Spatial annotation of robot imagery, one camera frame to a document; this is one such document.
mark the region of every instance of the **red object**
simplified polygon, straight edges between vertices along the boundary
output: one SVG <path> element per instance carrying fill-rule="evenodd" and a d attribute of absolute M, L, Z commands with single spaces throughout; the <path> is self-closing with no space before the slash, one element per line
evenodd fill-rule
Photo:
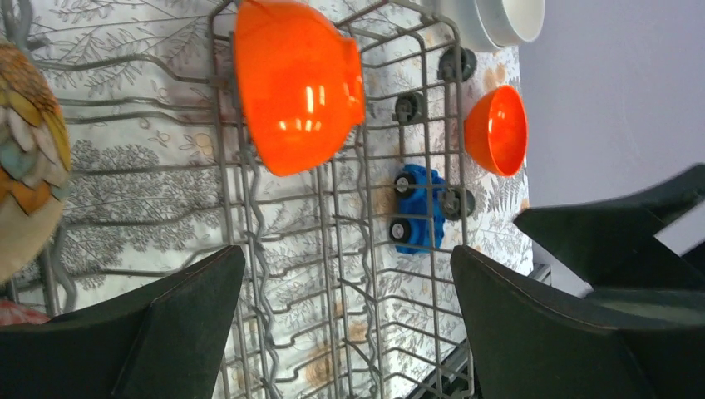
<path fill-rule="evenodd" d="M 277 176 L 321 165 L 365 121 L 356 42 L 292 0 L 245 0 L 237 15 L 239 94 L 262 162 Z"/>
<path fill-rule="evenodd" d="M 49 317 L 36 310 L 24 307 L 12 301 L 0 301 L 0 326 L 13 324 L 42 324 L 49 321 Z"/>
<path fill-rule="evenodd" d="M 504 177 L 521 170 L 529 127 L 521 95 L 512 86 L 485 94 L 465 119 L 465 151 L 486 170 Z"/>

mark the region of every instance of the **black wheel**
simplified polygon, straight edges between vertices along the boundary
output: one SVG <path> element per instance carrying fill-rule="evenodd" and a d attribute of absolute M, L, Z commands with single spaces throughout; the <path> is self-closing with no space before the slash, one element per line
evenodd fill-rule
<path fill-rule="evenodd" d="M 416 189 L 409 187 L 415 185 L 417 178 L 411 173 L 402 172 L 394 179 L 394 194 L 399 198 L 409 198 L 414 194 Z"/>
<path fill-rule="evenodd" d="M 392 119 L 402 125 L 414 123 L 426 114 L 426 99 L 419 93 L 401 95 L 394 103 Z"/>
<path fill-rule="evenodd" d="M 389 224 L 389 238 L 395 243 L 406 244 L 412 237 L 412 224 L 406 219 L 394 219 Z"/>
<path fill-rule="evenodd" d="M 470 216 L 475 212 L 475 196 L 469 190 L 465 190 L 465 192 L 467 210 L 465 216 Z M 452 222 L 462 219 L 462 196 L 459 189 L 452 188 L 441 192 L 438 200 L 441 202 L 441 212 L 447 220 Z"/>
<path fill-rule="evenodd" d="M 457 78 L 455 47 L 449 47 L 441 56 L 438 64 L 438 79 L 452 82 Z M 460 78 L 466 81 L 475 74 L 477 69 L 477 57 L 475 53 L 467 48 L 461 49 L 461 70 Z"/>

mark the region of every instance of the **white dish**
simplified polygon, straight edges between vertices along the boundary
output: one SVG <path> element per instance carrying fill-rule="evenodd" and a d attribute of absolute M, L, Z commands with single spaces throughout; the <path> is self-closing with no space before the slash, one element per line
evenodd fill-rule
<path fill-rule="evenodd" d="M 545 0 L 471 0 L 482 25 L 498 46 L 531 43 L 544 26 Z"/>
<path fill-rule="evenodd" d="M 491 39 L 480 19 L 475 0 L 429 1 L 434 11 L 456 22 L 461 45 L 473 52 L 496 52 L 503 48 Z"/>

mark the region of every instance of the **feather-patterned ball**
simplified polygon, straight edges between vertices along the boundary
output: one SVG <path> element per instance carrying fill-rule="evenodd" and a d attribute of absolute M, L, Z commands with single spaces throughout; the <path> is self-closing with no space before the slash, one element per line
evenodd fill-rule
<path fill-rule="evenodd" d="M 71 147 L 56 97 L 0 42 L 0 283 L 37 256 L 62 216 Z"/>

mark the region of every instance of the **dishwasher rack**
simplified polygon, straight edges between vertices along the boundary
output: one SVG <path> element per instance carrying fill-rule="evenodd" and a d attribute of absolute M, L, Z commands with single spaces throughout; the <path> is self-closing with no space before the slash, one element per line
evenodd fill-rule
<path fill-rule="evenodd" d="M 245 247 L 245 252 L 249 255 L 249 271 L 246 273 L 243 281 L 243 291 L 252 293 L 252 297 L 248 301 L 244 301 L 241 296 L 241 304 L 239 311 L 234 315 L 234 328 L 232 340 L 234 345 L 231 353 L 225 353 L 221 367 L 221 376 L 219 382 L 218 397 L 235 398 L 235 397 L 268 397 L 268 398 L 286 398 L 292 397 L 289 392 L 282 392 L 280 385 L 281 381 L 286 380 L 284 372 L 280 368 L 281 358 L 279 356 L 281 347 L 275 343 L 272 331 L 274 328 L 274 309 L 269 298 L 264 295 L 264 289 L 268 281 L 274 273 L 273 265 L 266 259 L 264 254 L 263 243 L 271 237 L 265 237 L 263 227 L 265 224 L 263 211 L 261 206 L 263 201 L 259 198 L 260 184 L 262 182 L 263 165 L 259 160 L 255 148 L 249 141 L 246 126 L 246 116 L 242 115 L 239 101 L 237 98 L 237 81 L 233 73 L 232 60 L 225 60 L 216 56 L 216 49 L 222 52 L 223 47 L 229 47 L 232 44 L 232 32 L 227 33 L 216 32 L 214 20 L 224 10 L 237 7 L 237 2 L 227 0 L 218 5 L 209 15 L 208 29 L 209 42 L 208 46 L 210 54 L 205 62 L 210 64 L 211 73 L 209 76 L 188 77 L 178 76 L 170 67 L 158 57 L 147 54 L 130 54 L 122 57 L 116 57 L 111 60 L 84 63 L 81 65 L 56 64 L 52 62 L 36 61 L 36 64 L 45 71 L 90 71 L 97 68 L 104 68 L 111 65 L 120 65 L 130 62 L 148 63 L 159 67 L 171 79 L 177 82 L 188 82 L 192 84 L 202 85 L 204 91 L 210 91 L 207 106 L 192 106 L 192 105 L 169 105 L 158 99 L 140 99 L 140 98 L 125 98 L 115 99 L 111 101 L 95 101 L 84 99 L 59 99 L 63 106 L 74 107 L 96 107 L 96 106 L 119 106 L 127 104 L 143 104 L 154 108 L 152 111 L 135 111 L 127 113 L 118 113 L 116 115 L 105 115 L 98 117 L 67 117 L 69 128 L 73 125 L 85 125 L 104 123 L 109 121 L 120 121 L 137 118 L 156 118 L 177 126 L 209 126 L 214 130 L 217 139 L 216 147 L 218 154 L 214 157 L 215 162 L 212 165 L 188 165 L 188 166 L 163 166 L 159 168 L 151 168 L 148 170 L 74 170 L 75 176 L 100 176 L 114 175 L 123 173 L 160 173 L 170 170 L 202 170 L 208 168 L 214 170 L 219 176 L 220 192 L 217 194 L 219 198 L 219 206 L 222 209 L 223 216 L 223 244 L 242 244 Z M 365 17 L 374 15 L 383 7 L 394 7 L 397 10 L 405 10 L 405 12 L 413 12 L 416 15 L 416 20 L 409 27 L 394 27 L 380 32 L 373 25 L 360 23 Z M 354 37 L 359 45 L 362 65 L 366 72 L 366 76 L 371 71 L 381 70 L 395 63 L 402 62 L 411 58 L 418 58 L 418 72 L 421 74 L 421 85 L 414 88 L 412 91 L 391 92 L 381 96 L 368 96 L 367 111 L 368 113 L 379 112 L 395 112 L 386 106 L 390 101 L 399 96 L 407 95 L 412 92 L 421 93 L 425 98 L 428 98 L 431 91 L 442 91 L 442 100 L 444 103 L 442 115 L 428 116 L 423 115 L 420 119 L 414 121 L 420 126 L 420 132 L 425 135 L 426 145 L 422 152 L 412 152 L 405 148 L 405 140 L 409 126 L 404 120 L 408 116 L 408 109 L 396 109 L 395 123 L 391 126 L 359 126 L 351 133 L 350 139 L 345 147 L 325 165 L 319 166 L 315 170 L 310 171 L 310 175 L 315 182 L 316 190 L 307 195 L 311 200 L 316 202 L 318 207 L 318 225 L 309 226 L 310 231 L 318 232 L 321 244 L 321 254 L 317 259 L 311 260 L 309 264 L 323 265 L 323 279 L 325 290 L 321 295 L 324 305 L 323 311 L 326 313 L 326 321 L 320 323 L 316 328 L 325 331 L 329 342 L 336 342 L 336 349 L 329 349 L 318 355 L 318 358 L 307 360 L 308 363 L 317 362 L 321 358 L 328 359 L 323 368 L 327 369 L 326 373 L 330 376 L 329 381 L 319 384 L 313 389 L 306 392 L 300 392 L 296 397 L 404 397 L 408 392 L 389 392 L 388 382 L 393 378 L 402 378 L 407 382 L 413 383 L 417 389 L 409 397 L 419 397 L 419 390 L 422 390 L 423 395 L 431 397 L 458 397 L 457 394 L 452 394 L 444 391 L 442 387 L 448 386 L 449 381 L 462 382 L 464 388 L 463 395 L 471 395 L 473 390 L 473 371 L 469 349 L 466 342 L 459 342 L 459 347 L 452 358 L 444 358 L 439 347 L 443 337 L 440 336 L 439 329 L 436 326 L 432 338 L 436 342 L 436 353 L 434 356 L 426 357 L 419 353 L 411 353 L 409 356 L 417 357 L 423 361 L 432 372 L 430 379 L 425 381 L 417 380 L 409 377 L 402 372 L 390 372 L 390 364 L 387 357 L 389 353 L 398 351 L 398 348 L 384 347 L 383 331 L 385 326 L 382 325 L 380 312 L 382 303 L 387 301 L 379 293 L 378 279 L 382 271 L 389 272 L 393 269 L 393 265 L 381 264 L 377 251 L 381 247 L 390 247 L 394 245 L 387 237 L 379 237 L 379 230 L 385 230 L 386 222 L 379 214 L 375 214 L 373 206 L 373 196 L 376 190 L 392 190 L 394 185 L 389 183 L 377 184 L 373 181 L 374 172 L 371 171 L 370 164 L 376 160 L 392 160 L 399 165 L 406 163 L 407 159 L 416 158 L 420 160 L 426 168 L 431 168 L 432 157 L 442 157 L 445 167 L 447 183 L 442 187 L 444 190 L 449 188 L 460 189 L 461 192 L 461 212 L 466 211 L 466 192 L 461 189 L 461 182 L 464 181 L 464 170 L 462 166 L 464 160 L 463 154 L 463 138 L 462 135 L 457 135 L 457 138 L 451 138 L 451 131 L 457 130 L 461 126 L 460 112 L 462 110 L 461 98 L 455 93 L 460 92 L 462 76 L 454 73 L 462 69 L 461 64 L 461 45 L 458 40 L 458 31 L 455 23 L 443 16 L 438 16 L 429 12 L 424 7 L 417 5 L 414 2 L 407 0 L 383 0 L 372 2 L 366 7 L 359 9 L 341 21 L 335 22 L 336 27 L 344 35 Z M 424 32 L 430 29 L 436 29 L 438 26 L 443 26 L 450 35 L 446 35 L 446 40 L 440 44 L 430 45 L 426 42 Z M 403 55 L 387 55 L 387 59 L 380 60 L 377 57 L 376 61 L 370 61 L 374 57 L 367 57 L 370 54 L 380 54 L 381 50 L 390 42 L 405 38 L 417 43 L 418 50 Z M 430 53 L 450 50 L 454 55 L 451 64 L 446 64 L 439 67 L 439 73 L 435 81 L 427 78 L 429 64 L 438 61 L 429 57 Z M 206 121 L 188 121 L 182 118 L 175 118 L 168 111 L 193 111 L 200 113 L 209 113 L 210 119 Z M 226 120 L 224 114 L 234 115 L 234 119 Z M 445 143 L 441 150 L 433 151 L 430 149 L 428 141 L 428 128 L 430 122 L 440 122 L 444 124 L 446 132 Z M 237 131 L 237 142 L 228 143 L 224 139 L 224 128 L 232 127 Z M 381 130 L 398 131 L 399 153 L 391 155 L 372 155 L 372 148 L 375 146 L 375 135 Z M 229 145 L 235 144 L 237 151 L 234 155 L 226 153 L 226 148 Z M 346 195 L 357 195 L 358 201 L 362 204 L 360 215 L 350 216 L 342 214 L 338 198 L 343 194 L 343 190 L 338 187 L 337 173 L 339 168 L 344 163 L 353 163 L 356 165 L 357 171 L 357 188 L 347 190 Z M 455 175 L 451 172 L 452 164 L 460 165 L 459 172 Z M 425 185 L 423 187 L 431 188 L 436 186 Z M 202 209 L 191 209 L 190 213 L 199 212 Z M 241 221 L 234 216 L 234 212 L 241 216 Z M 391 214 L 386 217 L 407 217 L 418 218 L 414 215 Z M 65 219 L 62 225 L 57 230 L 54 240 L 47 247 L 47 250 L 37 260 L 37 265 L 41 271 L 43 291 L 45 295 L 46 312 L 50 316 L 69 312 L 76 306 L 76 280 L 81 277 L 79 275 L 69 275 L 64 268 L 62 262 L 62 251 L 64 241 L 67 234 L 72 229 L 80 229 L 86 225 L 137 225 L 137 224 L 171 224 L 176 219 L 172 220 L 145 220 L 125 223 L 106 222 L 101 220 L 73 220 Z M 461 240 L 454 244 L 467 244 L 467 220 L 463 216 L 457 221 L 461 225 Z M 342 236 L 345 235 L 345 230 L 348 227 L 355 228 L 360 236 L 361 241 L 359 248 L 354 250 L 344 249 L 341 244 Z M 190 264 L 195 259 L 205 256 L 217 248 L 204 248 L 192 254 L 184 265 Z M 437 249 L 428 247 L 430 254 L 425 256 L 430 258 L 431 273 L 421 276 L 426 278 L 431 284 L 431 289 L 435 292 L 436 285 L 440 280 L 434 274 L 433 261 L 437 254 L 448 254 L 449 249 Z M 362 270 L 361 278 L 349 278 L 344 270 L 343 259 L 346 257 L 354 257 L 354 262 L 359 262 Z M 303 264 L 292 265 L 290 268 L 302 267 Z M 91 273 L 117 273 L 110 270 L 96 270 Z M 139 271 L 120 272 L 124 275 L 149 275 L 150 277 L 160 277 L 168 274 L 164 273 L 141 273 Z M 64 304 L 59 300 L 59 286 L 66 293 L 66 301 Z M 8 285 L 7 293 L 11 298 L 17 299 L 23 291 L 27 291 L 31 287 L 22 285 L 19 282 L 13 281 Z M 359 315 L 367 319 L 367 331 L 363 334 L 363 341 L 351 337 L 348 317 L 353 313 L 352 309 L 348 309 L 347 302 L 351 300 L 351 296 L 361 298 L 364 302 L 362 311 Z M 335 308 L 335 303 L 341 303 L 342 309 L 340 314 Z M 439 310 L 436 305 L 433 306 L 434 323 L 437 324 L 437 314 Z M 256 323 L 256 348 L 252 351 L 248 349 L 245 341 L 248 339 L 245 324 L 248 321 Z M 428 334 L 421 330 L 414 330 L 417 334 Z M 250 362 L 250 358 L 256 358 L 256 368 L 254 371 L 249 368 L 254 368 Z M 363 367 L 355 367 L 353 359 L 357 359 L 357 363 Z M 241 384 L 234 384 L 230 375 L 232 372 L 229 367 L 234 364 L 239 364 L 244 370 L 245 377 L 242 378 Z M 305 364 L 299 365 L 293 369 L 294 374 L 303 370 Z"/>

